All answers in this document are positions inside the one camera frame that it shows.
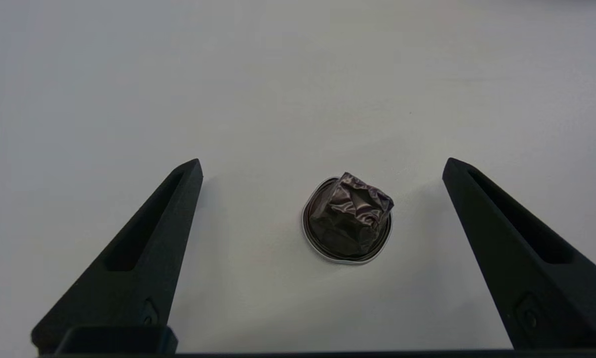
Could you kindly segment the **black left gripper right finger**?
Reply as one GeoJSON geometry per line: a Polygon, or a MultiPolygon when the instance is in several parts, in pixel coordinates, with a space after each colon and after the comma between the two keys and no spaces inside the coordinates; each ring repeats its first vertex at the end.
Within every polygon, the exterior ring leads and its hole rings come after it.
{"type": "Polygon", "coordinates": [[[475,166],[443,182],[512,346],[596,349],[596,265],[475,166]]]}

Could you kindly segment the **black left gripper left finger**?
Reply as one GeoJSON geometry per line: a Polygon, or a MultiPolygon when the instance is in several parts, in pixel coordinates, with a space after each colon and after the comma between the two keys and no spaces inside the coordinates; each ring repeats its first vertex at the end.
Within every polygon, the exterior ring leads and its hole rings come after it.
{"type": "Polygon", "coordinates": [[[203,182],[175,168],[32,329],[41,355],[171,355],[168,326],[203,182]]]}

